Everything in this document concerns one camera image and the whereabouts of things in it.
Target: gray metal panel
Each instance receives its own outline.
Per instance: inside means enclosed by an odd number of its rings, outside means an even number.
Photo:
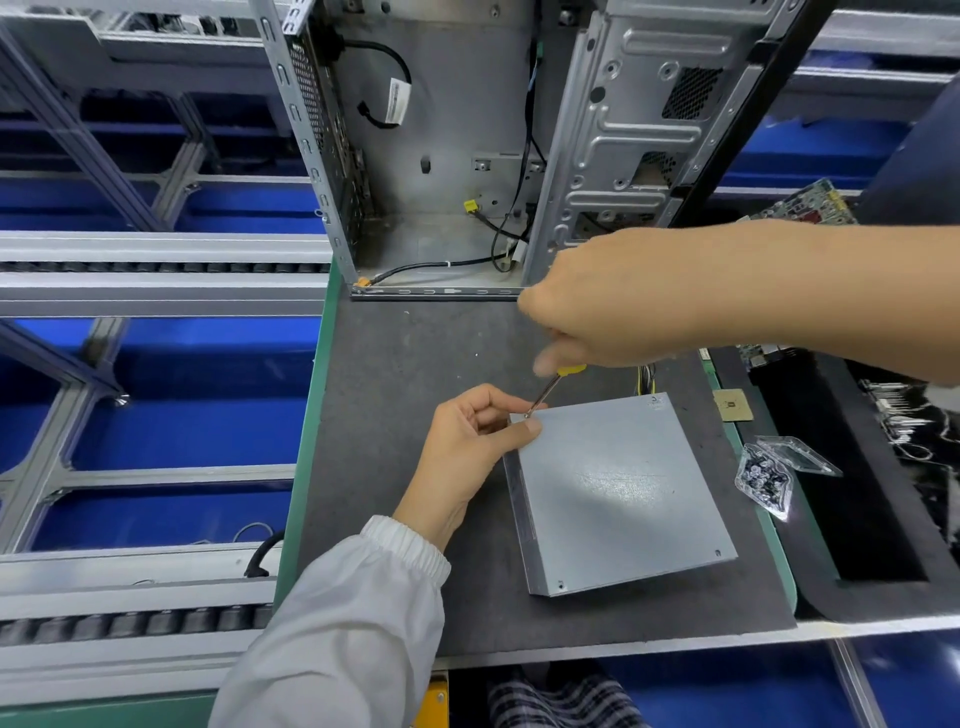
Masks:
[[[546,594],[736,558],[668,395],[538,417],[543,433],[519,457]]]
[[[617,0],[593,14],[569,66],[524,285],[583,242],[581,213],[669,223],[669,190],[706,167],[762,70],[747,56],[782,5]]]

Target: white sleeve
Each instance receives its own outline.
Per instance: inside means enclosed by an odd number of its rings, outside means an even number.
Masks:
[[[430,680],[449,562],[374,516],[314,561],[227,675],[211,728],[409,726]]]

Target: black cable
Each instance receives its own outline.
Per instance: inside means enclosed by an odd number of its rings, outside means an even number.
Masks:
[[[270,572],[261,567],[260,562],[263,561],[263,557],[267,555],[271,548],[283,541],[283,535],[285,533],[286,529],[281,528],[273,536],[256,548],[256,551],[253,552],[253,556],[250,557],[250,562],[247,564],[247,570],[243,572],[244,576],[246,576],[248,579],[256,579],[261,576],[270,576]]]
[[[506,253],[501,253],[497,257],[506,257],[510,254],[510,251]],[[397,273],[402,273],[403,271],[412,271],[417,268],[459,268],[462,265],[478,265],[480,263],[489,263],[491,259],[489,257],[475,257],[470,260],[434,260],[429,263],[408,263],[407,265],[399,265],[396,268],[391,268],[389,271],[384,271],[383,273],[377,274],[370,279],[368,285],[377,285],[380,281],[388,279],[390,276],[394,276]]]
[[[540,155],[540,158],[543,160],[543,163],[546,164],[546,156],[543,154],[543,151],[540,150],[540,145],[537,143],[537,140],[532,134],[530,134],[530,141],[534,144],[534,149],[537,150],[537,154]]]
[[[389,45],[377,43],[372,40],[347,40],[344,38],[344,47],[361,48],[369,51],[386,53],[388,56],[390,56],[390,58],[396,61],[397,65],[400,66],[400,70],[403,71],[403,80],[408,84],[413,83],[413,78],[410,75],[410,67],[407,65],[407,61],[405,61],[403,57]],[[377,129],[396,129],[399,126],[399,124],[388,124],[385,121],[374,119],[370,113],[370,107],[367,106],[366,101],[361,101],[359,104],[357,104],[357,110],[360,112],[361,116],[367,119],[367,121],[373,124]]]
[[[496,224],[493,223],[493,221],[489,217],[487,217],[482,212],[474,211],[468,214],[475,217],[477,220],[479,220],[481,223],[486,225],[488,228],[490,228],[492,231],[496,232],[497,234],[503,235],[504,237],[509,237],[511,240],[523,240],[524,242],[526,242],[526,238],[523,237],[523,233],[521,233],[520,235],[517,235],[515,232],[501,230]]]
[[[500,235],[503,234],[504,232],[503,229],[507,225],[507,220],[510,219],[509,213],[514,209],[514,205],[516,205],[516,201],[520,197],[520,189],[523,187],[523,178],[526,176],[527,162],[529,161],[529,159],[530,159],[530,140],[527,139],[527,143],[523,145],[523,156],[520,158],[520,177],[516,181],[516,192],[514,192],[514,200],[510,203],[510,206],[507,207],[508,214],[503,218],[503,222],[500,223],[500,227],[496,229],[496,234],[493,236],[493,240],[491,241],[491,244],[490,244],[490,262],[493,264],[493,267],[496,268],[497,273],[509,273],[510,269],[514,266],[514,262],[512,260],[510,261],[510,263],[507,264],[506,268],[501,268],[497,264],[496,261],[499,258],[507,257],[508,255],[510,255],[511,249],[508,246],[506,253],[504,253],[503,255],[497,255],[496,241],[500,237]]]

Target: circuit board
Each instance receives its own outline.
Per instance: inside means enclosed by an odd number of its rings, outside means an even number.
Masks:
[[[749,215],[744,220],[796,220],[814,225],[856,225],[856,218],[827,179],[808,184],[796,194],[780,200],[772,207]]]

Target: plaid pants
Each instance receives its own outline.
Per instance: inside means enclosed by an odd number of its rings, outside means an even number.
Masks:
[[[620,684],[592,660],[556,663],[546,689],[519,668],[487,685],[492,728],[650,728]]]

